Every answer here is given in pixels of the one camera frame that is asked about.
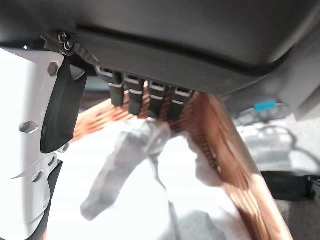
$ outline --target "white surface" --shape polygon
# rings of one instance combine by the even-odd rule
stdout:
[[[50,200],[47,178],[57,166],[48,166],[55,153],[40,152],[41,130],[57,76],[48,74],[50,62],[60,67],[64,57],[49,51],[0,48],[0,238],[27,239],[39,225]],[[21,132],[29,121],[37,128]],[[37,182],[31,182],[42,172]]]
[[[196,176],[196,165],[207,170],[208,162],[190,147],[185,135],[169,140],[158,158],[159,177],[167,192],[155,179],[155,166],[146,159],[130,175],[115,204],[93,221],[85,220],[80,206],[113,152],[120,132],[127,130],[124,123],[115,123],[73,143],[63,155],[47,240],[174,240],[178,239],[176,227],[181,240],[226,239],[213,238],[221,233],[227,239],[249,238],[218,176],[207,171]],[[206,185],[198,178],[205,179]],[[172,222],[168,200],[175,206],[177,226]]]

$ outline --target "gray surface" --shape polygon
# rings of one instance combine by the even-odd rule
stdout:
[[[320,175],[320,118],[296,122],[291,115],[238,130],[261,171]],[[320,239],[320,207],[315,202],[277,204],[295,240]]]

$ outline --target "black rubber piece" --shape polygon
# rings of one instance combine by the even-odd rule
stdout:
[[[109,85],[111,103],[116,107],[124,104],[124,79],[120,72],[100,67],[97,74]]]
[[[182,96],[177,94],[179,93],[186,93],[188,96]],[[188,101],[192,98],[194,91],[190,91],[188,89],[182,87],[173,87],[171,92],[171,99],[170,99],[170,106],[167,112],[167,119],[169,121],[177,121],[180,118],[180,115],[185,108],[185,105]]]
[[[121,107],[124,105],[124,86],[113,87],[109,85],[111,103],[116,107]]]
[[[149,92],[149,108],[147,115],[153,119],[158,119],[160,117],[161,108],[166,97],[168,86],[164,83],[157,83],[154,81],[148,82],[148,92]]]
[[[143,94],[137,95],[129,92],[129,113],[138,116],[141,112]]]
[[[74,79],[70,61],[64,58],[46,110],[40,149],[52,153],[74,138],[74,129],[87,82],[84,73]]]
[[[261,172],[272,196],[276,200],[306,201],[312,200],[312,182],[306,176],[287,171]]]
[[[129,89],[129,113],[139,115],[143,103],[145,80],[133,75],[126,75],[124,82]]]

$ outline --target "white fabric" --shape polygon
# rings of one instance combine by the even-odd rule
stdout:
[[[141,151],[133,149],[137,142],[126,147],[128,142],[121,145],[121,139],[123,132],[141,138],[135,130],[143,124],[145,120],[117,122],[73,143],[60,156],[63,166],[52,199],[47,239],[250,239],[221,180],[187,133],[170,139],[158,157],[144,155],[112,206],[92,221],[82,216],[81,205],[106,166],[107,156],[121,149],[122,160],[125,151],[128,161],[141,159]]]

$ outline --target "crumpled white cloth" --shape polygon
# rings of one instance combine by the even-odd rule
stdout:
[[[114,123],[60,159],[48,240],[250,239],[204,154],[165,123]]]

